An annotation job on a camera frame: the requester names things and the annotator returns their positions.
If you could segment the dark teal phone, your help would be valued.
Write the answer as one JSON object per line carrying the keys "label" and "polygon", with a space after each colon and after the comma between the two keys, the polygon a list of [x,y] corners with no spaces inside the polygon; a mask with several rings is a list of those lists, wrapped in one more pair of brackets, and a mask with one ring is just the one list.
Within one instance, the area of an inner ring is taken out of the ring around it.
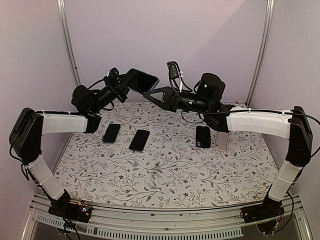
{"label": "dark teal phone", "polygon": [[103,143],[113,144],[118,136],[121,125],[118,123],[111,123],[108,125],[106,132],[102,138]]}

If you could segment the black phone case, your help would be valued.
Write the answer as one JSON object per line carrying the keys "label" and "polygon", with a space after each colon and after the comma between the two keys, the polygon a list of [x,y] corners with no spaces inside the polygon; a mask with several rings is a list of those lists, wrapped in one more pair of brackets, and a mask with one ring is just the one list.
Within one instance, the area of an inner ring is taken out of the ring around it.
{"label": "black phone case", "polygon": [[211,147],[211,133],[207,126],[197,126],[195,134],[195,145],[199,148],[208,149]]}

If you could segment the white clear phone case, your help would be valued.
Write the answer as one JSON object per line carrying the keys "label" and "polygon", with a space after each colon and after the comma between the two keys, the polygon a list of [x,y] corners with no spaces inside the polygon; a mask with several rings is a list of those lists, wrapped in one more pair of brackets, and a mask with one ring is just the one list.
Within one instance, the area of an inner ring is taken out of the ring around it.
{"label": "white clear phone case", "polygon": [[214,139],[214,148],[219,151],[226,152],[228,150],[229,133],[228,132],[216,132]]}

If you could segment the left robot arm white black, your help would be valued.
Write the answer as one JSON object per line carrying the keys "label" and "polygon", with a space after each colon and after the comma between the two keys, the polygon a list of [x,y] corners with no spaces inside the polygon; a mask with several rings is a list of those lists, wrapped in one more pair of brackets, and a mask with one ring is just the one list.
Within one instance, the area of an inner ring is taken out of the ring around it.
{"label": "left robot arm white black", "polygon": [[25,107],[9,135],[9,154],[21,162],[26,170],[26,178],[32,177],[47,195],[55,209],[63,216],[74,213],[69,193],[63,189],[46,164],[41,150],[42,137],[60,133],[94,133],[101,121],[99,113],[107,111],[107,105],[113,105],[117,99],[124,103],[129,92],[129,85],[135,77],[135,71],[120,74],[112,68],[102,79],[103,89],[92,89],[84,85],[77,86],[72,93],[71,103],[77,112],[35,111]]}

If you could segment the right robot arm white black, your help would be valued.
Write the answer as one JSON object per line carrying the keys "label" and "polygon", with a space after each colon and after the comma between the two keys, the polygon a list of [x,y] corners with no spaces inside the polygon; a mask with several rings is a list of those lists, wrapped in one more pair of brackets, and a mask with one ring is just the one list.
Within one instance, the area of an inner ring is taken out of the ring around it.
{"label": "right robot arm white black", "polygon": [[196,92],[179,90],[173,85],[143,93],[143,97],[163,110],[178,109],[203,115],[203,121],[217,132],[254,132],[288,139],[288,152],[270,186],[258,213],[269,218],[314,156],[313,133],[304,109],[261,110],[221,103],[225,83],[213,73],[204,73],[196,84]]}

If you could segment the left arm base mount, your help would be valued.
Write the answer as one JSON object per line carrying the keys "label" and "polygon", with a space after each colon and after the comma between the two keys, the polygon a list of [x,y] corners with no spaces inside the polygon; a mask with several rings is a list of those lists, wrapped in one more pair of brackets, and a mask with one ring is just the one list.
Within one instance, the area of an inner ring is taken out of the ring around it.
{"label": "left arm base mount", "polygon": [[59,200],[51,203],[48,213],[69,220],[88,223],[92,214],[92,206],[85,204],[83,201],[72,203],[69,200]]}

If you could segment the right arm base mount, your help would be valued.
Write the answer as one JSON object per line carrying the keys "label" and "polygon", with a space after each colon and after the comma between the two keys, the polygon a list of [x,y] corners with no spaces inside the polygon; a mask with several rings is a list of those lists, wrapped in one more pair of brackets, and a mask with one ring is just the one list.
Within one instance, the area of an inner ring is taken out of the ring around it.
{"label": "right arm base mount", "polygon": [[285,210],[280,202],[261,203],[258,205],[243,207],[240,210],[240,217],[245,223],[261,221],[283,215]]}

